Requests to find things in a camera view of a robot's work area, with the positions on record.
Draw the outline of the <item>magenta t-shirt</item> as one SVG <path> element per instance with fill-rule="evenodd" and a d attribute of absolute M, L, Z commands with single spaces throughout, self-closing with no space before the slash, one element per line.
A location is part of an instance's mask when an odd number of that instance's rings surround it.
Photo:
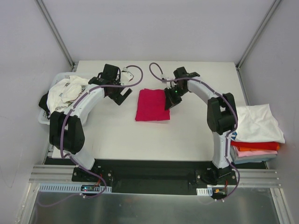
<path fill-rule="evenodd" d="M 165 93 L 163 90 L 140 90 L 135 121 L 170 120 L 170 110 L 165 110 Z"/>

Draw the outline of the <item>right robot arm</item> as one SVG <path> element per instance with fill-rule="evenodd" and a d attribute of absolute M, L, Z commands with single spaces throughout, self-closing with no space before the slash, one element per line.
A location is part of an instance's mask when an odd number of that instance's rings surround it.
<path fill-rule="evenodd" d="M 182 101 L 182 96 L 188 92 L 194 93 L 207 105 L 207 124 L 213 133 L 214 154 L 210 180 L 221 184 L 231 172 L 229 138 L 238 125 L 235 99 L 231 93 L 220 94 L 205 83 L 196 72 L 188 73 L 184 67 L 173 72 L 175 79 L 164 89 L 165 110 Z"/>

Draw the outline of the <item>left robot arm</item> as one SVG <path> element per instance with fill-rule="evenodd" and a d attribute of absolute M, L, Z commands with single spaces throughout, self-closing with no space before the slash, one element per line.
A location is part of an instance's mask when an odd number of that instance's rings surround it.
<path fill-rule="evenodd" d="M 82 175 L 90 182 L 98 178 L 99 170 L 94 167 L 95 158 L 84 149 L 83 121 L 105 97 L 121 105 L 132 90 L 121 92 L 133 78 L 128 67 L 121 70 L 105 64 L 103 71 L 88 80 L 83 93 L 68 108 L 62 112 L 54 111 L 50 116 L 50 144 L 59 149 L 63 157 L 69 156 L 76 165 L 84 167 Z"/>

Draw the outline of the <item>white floral print t-shirt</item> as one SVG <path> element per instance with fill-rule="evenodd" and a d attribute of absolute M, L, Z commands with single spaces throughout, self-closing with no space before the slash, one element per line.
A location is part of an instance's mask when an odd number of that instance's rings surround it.
<path fill-rule="evenodd" d="M 51 87 L 47 98 L 50 114 L 55 111 L 61 112 L 69 107 L 83 93 L 88 81 L 79 76 L 70 76 Z"/>

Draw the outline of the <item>black garment in basket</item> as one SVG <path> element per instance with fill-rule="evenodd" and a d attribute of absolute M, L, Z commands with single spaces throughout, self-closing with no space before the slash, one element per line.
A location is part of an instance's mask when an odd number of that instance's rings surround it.
<path fill-rule="evenodd" d="M 48 94 L 49 94 L 49 92 L 47 92 L 46 94 L 44 94 L 41 97 L 41 99 L 40 99 L 40 101 L 38 103 L 39 107 L 42 108 L 44 111 L 48 111 L 49 110 L 48 106 L 47 106 Z"/>

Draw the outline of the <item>white plastic laundry basket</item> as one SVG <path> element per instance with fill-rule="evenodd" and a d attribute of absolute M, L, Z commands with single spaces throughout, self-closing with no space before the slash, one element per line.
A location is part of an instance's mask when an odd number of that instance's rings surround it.
<path fill-rule="evenodd" d="M 70 76 L 79 76 L 81 78 L 91 78 L 92 77 L 92 73 L 86 73 L 86 72 L 61 72 L 58 73 L 57 75 L 55 75 L 50 88 L 52 88 L 54 85 L 56 85 L 58 82 L 60 82 L 61 80 L 65 79 L 65 78 L 70 78 Z M 50 124 L 50 120 L 48 119 L 48 114 L 44 109 L 40 110 L 40 113 L 38 115 L 38 122 L 40 124 L 44 124 L 44 125 L 49 125 Z"/>

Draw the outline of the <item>white folded t-shirt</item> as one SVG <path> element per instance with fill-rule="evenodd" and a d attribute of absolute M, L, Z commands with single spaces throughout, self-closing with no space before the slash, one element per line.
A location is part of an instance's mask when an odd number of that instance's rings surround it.
<path fill-rule="evenodd" d="M 272 115 L 269 104 L 238 106 L 236 110 L 238 127 L 231 136 L 232 140 L 246 143 L 285 143 L 284 133 Z"/>

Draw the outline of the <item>pink folded t-shirt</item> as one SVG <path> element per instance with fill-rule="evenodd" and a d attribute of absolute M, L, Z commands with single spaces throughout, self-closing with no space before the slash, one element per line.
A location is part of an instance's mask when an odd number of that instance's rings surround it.
<path fill-rule="evenodd" d="M 257 151 L 238 151 L 236 150 L 238 157 L 251 157 L 251 156 L 273 156 L 277 155 L 277 151 L 272 150 L 257 150 Z"/>

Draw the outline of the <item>grey folded t-shirt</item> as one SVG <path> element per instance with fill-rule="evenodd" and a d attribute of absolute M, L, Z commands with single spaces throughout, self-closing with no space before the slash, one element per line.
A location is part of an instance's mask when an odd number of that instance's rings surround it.
<path fill-rule="evenodd" d="M 273 158 L 276 158 L 277 155 L 273 156 L 251 156 L 251 157 L 238 157 L 236 154 L 237 147 L 231 146 L 230 147 L 230 155 L 232 160 L 235 164 L 243 164 L 243 163 L 250 163 L 250 162 L 263 162 L 268 161 Z"/>

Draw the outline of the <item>red folded t-shirt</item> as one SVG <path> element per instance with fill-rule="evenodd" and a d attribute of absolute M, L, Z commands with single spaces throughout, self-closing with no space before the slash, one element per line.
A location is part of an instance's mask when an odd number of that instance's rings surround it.
<path fill-rule="evenodd" d="M 280 144 L 277 142 L 238 142 L 231 141 L 232 146 L 254 148 L 258 150 L 279 150 Z"/>

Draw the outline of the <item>aluminium frame post left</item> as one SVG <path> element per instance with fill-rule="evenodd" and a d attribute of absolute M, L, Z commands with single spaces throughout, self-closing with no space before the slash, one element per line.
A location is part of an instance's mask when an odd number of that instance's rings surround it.
<path fill-rule="evenodd" d="M 67 46 L 65 45 L 65 42 L 63 41 L 59 30 L 57 29 L 57 26 L 52 19 L 52 16 L 50 15 L 49 10 L 47 9 L 47 6 L 43 0 L 34 0 L 36 3 L 37 7 L 39 8 L 42 16 L 44 17 L 54 39 L 56 40 L 60 50 L 62 51 L 68 65 L 70 66 L 71 71 L 75 71 L 76 69 L 76 63 L 73 60 L 69 50 L 67 49 Z"/>

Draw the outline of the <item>aluminium frame post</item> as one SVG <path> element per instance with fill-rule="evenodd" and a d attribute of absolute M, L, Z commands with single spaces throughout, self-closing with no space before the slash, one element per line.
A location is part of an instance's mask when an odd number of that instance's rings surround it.
<path fill-rule="evenodd" d="M 43 0 L 34 0 L 36 3 L 37 7 L 39 8 L 42 16 L 44 17 L 54 39 L 56 40 L 60 50 L 62 51 L 68 65 L 70 66 L 71 71 L 75 71 L 76 69 L 76 63 L 73 60 L 69 50 L 67 49 L 67 46 L 65 45 L 65 42 L 63 41 L 59 30 L 57 29 L 57 26 L 52 19 L 52 16 L 50 15 L 49 10 L 47 9 L 47 6 Z"/>
<path fill-rule="evenodd" d="M 269 9 L 267 10 L 265 16 L 261 20 L 260 24 L 258 25 L 256 31 L 254 32 L 252 38 L 250 39 L 247 47 L 245 48 L 241 58 L 239 59 L 238 63 L 236 64 L 236 70 L 239 71 L 242 65 L 245 63 L 245 60 L 249 56 L 250 52 L 254 48 L 255 44 L 257 43 L 258 39 L 261 37 L 263 31 L 266 29 L 268 23 L 272 19 L 273 15 L 277 11 L 278 7 L 282 3 L 282 0 L 274 0 Z"/>

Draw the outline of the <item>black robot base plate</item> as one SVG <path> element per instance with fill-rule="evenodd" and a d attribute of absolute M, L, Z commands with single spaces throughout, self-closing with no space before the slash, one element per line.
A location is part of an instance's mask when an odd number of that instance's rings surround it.
<path fill-rule="evenodd" d="M 195 195 L 208 185 L 235 186 L 231 168 L 216 171 L 210 161 L 137 161 L 97 159 L 91 173 L 74 168 L 73 182 L 96 183 L 102 177 L 114 193 Z"/>

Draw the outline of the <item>aluminium front rail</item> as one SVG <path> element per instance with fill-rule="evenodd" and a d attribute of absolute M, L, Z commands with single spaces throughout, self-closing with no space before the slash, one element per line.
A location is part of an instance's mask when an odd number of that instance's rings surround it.
<path fill-rule="evenodd" d="M 73 165 L 35 165 L 31 172 L 31 183 L 72 183 Z M 241 187 L 282 188 L 278 172 L 273 169 L 238 169 Z"/>

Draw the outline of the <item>aluminium frame post right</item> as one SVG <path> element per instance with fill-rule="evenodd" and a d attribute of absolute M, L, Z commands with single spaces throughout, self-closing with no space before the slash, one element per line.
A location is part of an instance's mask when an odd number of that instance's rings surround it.
<path fill-rule="evenodd" d="M 266 29 L 268 23 L 272 19 L 273 15 L 277 11 L 278 7 L 282 3 L 282 0 L 274 0 L 269 9 L 267 10 L 265 16 L 261 20 L 260 24 L 258 25 L 256 31 L 254 32 L 252 38 L 250 39 L 247 47 L 245 48 L 241 58 L 239 59 L 238 63 L 236 64 L 236 70 L 239 71 L 242 65 L 245 63 L 245 60 L 249 56 L 250 52 L 254 48 L 255 44 L 257 43 L 258 39 L 261 37 L 263 31 Z"/>

